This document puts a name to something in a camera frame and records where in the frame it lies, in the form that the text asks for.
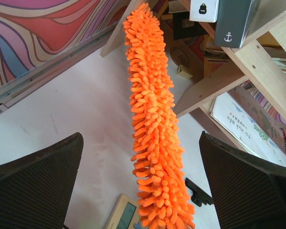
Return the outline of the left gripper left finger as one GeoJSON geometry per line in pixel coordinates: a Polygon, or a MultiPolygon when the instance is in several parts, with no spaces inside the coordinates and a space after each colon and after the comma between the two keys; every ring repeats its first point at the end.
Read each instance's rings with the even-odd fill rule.
{"type": "Polygon", "coordinates": [[[75,133],[0,165],[0,229],[62,229],[82,151],[75,133]]]}

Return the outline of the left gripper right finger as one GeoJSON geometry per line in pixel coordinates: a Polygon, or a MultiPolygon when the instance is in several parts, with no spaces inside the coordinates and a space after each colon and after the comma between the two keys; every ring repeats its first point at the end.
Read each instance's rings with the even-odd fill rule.
{"type": "Polygon", "coordinates": [[[286,229],[286,167],[206,132],[199,147],[222,229],[286,229]]]}

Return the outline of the orange chenille duster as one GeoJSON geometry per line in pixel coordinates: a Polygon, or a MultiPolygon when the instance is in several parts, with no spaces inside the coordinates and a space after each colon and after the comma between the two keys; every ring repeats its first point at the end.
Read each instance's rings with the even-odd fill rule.
{"type": "Polygon", "coordinates": [[[163,31],[147,3],[131,12],[123,29],[132,84],[131,160],[137,177],[140,222],[149,229],[193,229],[194,206],[182,171],[184,149],[177,134],[170,91],[174,84],[167,72],[163,31]]]}

